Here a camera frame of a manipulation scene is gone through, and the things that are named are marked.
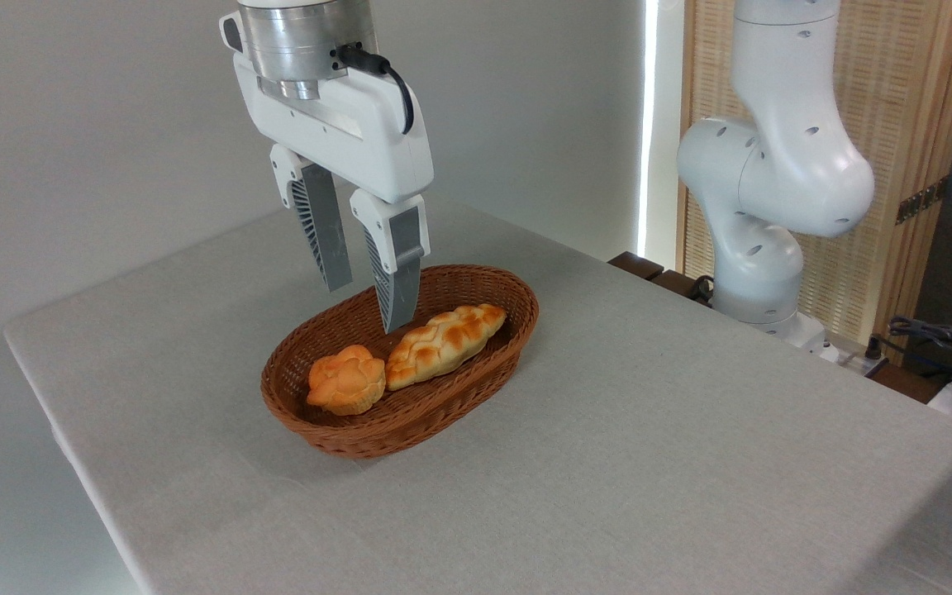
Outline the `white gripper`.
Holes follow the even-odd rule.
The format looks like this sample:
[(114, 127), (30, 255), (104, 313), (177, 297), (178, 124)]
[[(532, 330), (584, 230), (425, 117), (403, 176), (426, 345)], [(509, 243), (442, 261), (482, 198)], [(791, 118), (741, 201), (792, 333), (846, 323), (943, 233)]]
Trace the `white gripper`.
[(426, 204), (416, 193), (434, 180), (419, 102), (412, 102), (413, 125), (404, 135), (407, 118), (392, 79), (351, 70), (321, 82), (318, 99), (286, 99), (258, 82), (248, 58), (235, 54), (233, 65), (250, 118), (279, 143), (269, 159), (281, 202), (298, 215), (327, 289), (352, 282), (333, 173), (364, 190), (349, 203), (365, 231), (385, 334), (411, 323), (421, 259), (431, 252)]

